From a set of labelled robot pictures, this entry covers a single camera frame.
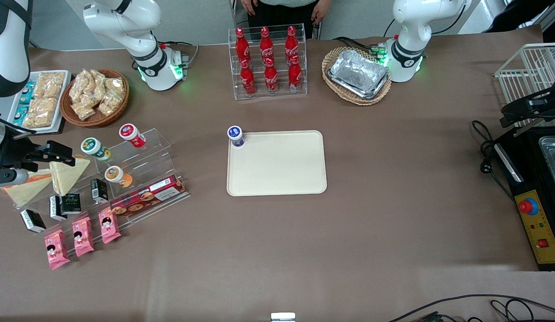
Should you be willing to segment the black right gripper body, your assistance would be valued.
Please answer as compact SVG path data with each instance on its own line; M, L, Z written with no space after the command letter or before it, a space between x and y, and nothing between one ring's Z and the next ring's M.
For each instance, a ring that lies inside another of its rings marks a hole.
M15 168L36 172L38 162L47 162L41 146L30 140L36 132L0 118L0 170Z

